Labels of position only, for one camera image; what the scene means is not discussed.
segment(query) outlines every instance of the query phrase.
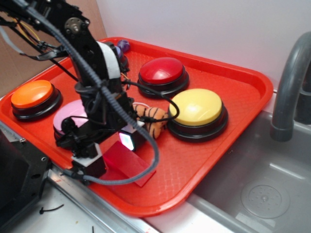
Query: orange button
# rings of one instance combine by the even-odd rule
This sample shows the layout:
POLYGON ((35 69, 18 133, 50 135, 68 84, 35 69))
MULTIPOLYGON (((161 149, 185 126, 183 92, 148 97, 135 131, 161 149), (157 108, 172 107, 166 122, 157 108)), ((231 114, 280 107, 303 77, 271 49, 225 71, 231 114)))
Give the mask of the orange button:
POLYGON ((11 103, 20 109, 31 108, 41 104, 53 93, 53 86, 47 80, 26 83, 11 96, 11 103))

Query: stuffed toy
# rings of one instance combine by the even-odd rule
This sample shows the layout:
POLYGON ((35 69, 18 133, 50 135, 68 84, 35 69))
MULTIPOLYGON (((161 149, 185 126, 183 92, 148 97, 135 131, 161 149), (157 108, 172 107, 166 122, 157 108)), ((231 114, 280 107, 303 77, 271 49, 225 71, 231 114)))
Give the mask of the stuffed toy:
MULTIPOLYGON (((156 107, 146 107, 143 104, 133 104, 134 110, 137 112, 138 120, 143 117, 151 117, 154 119, 164 119, 168 118, 167 112, 165 112, 161 108, 156 107)), ((165 129, 167 121, 160 122, 148 122, 145 121, 146 130, 150 134, 151 137, 157 139, 161 132, 165 129)))

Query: red tray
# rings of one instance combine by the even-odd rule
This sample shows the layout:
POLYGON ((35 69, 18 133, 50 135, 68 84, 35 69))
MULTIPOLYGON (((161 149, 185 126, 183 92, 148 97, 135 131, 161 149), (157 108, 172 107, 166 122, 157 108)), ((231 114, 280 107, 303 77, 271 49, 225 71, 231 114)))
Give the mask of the red tray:
MULTIPOLYGON (((117 43, 121 38, 108 38, 104 41, 117 43)), ((160 163, 154 176, 142 188, 136 184, 103 186, 93 183, 89 186, 100 197, 120 211, 138 217, 153 216, 182 203, 201 179, 211 170, 244 129, 261 111, 273 93, 267 77, 253 70, 241 68, 210 59, 201 58, 161 47, 128 39, 131 50, 125 55, 131 71, 128 76, 137 81, 141 66, 157 57, 174 57, 181 61, 190 76, 191 88, 206 88, 216 92, 223 100, 229 113, 228 127, 219 137, 205 143, 187 143, 174 138, 168 130, 164 131, 157 143, 160 149, 160 163)), ((70 59, 62 65, 74 73, 70 59)), ((57 87, 63 97, 62 106, 79 99, 74 91, 75 81, 56 66, 52 66, 33 80, 45 79, 57 87)), ((71 153, 55 145, 52 121, 54 114, 35 121, 20 122, 12 114, 11 95, 0 102, 0 120, 26 138, 61 168, 71 167, 71 153)), ((149 106, 168 109, 164 100, 153 100, 139 94, 132 86, 128 96, 149 106)), ((115 134, 101 143, 102 151, 107 151, 119 137, 115 134)), ((153 150, 148 143, 136 151, 143 160, 151 163, 153 150)), ((112 169, 107 179, 124 178, 112 169)))

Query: gray faucet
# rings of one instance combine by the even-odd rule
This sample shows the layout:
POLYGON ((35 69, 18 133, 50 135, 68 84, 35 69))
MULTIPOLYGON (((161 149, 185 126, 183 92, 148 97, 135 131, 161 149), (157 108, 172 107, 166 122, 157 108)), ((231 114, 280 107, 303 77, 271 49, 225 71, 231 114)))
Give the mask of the gray faucet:
POLYGON ((311 32, 295 43, 283 70, 271 122, 270 136, 292 138, 295 121, 311 124, 311 32))

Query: cardboard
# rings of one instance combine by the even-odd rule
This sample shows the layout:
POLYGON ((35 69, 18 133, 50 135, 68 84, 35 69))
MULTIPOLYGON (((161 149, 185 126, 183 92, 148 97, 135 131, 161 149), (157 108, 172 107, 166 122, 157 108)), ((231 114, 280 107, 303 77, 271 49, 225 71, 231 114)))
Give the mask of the cardboard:
MULTIPOLYGON (((106 38, 96 1, 68 0, 67 2, 79 6, 83 16, 90 20, 89 30, 95 39, 106 38)), ((6 17, 6 14, 0 12, 0 16, 6 17)), ((4 29, 10 36, 11 41, 23 52, 28 55, 39 54, 10 29, 5 27, 4 29)), ((43 32, 36 31, 35 33, 41 40, 53 45, 59 45, 53 37, 43 32)), ((19 55, 0 36, 0 97, 52 65, 51 61, 38 62, 19 55)))

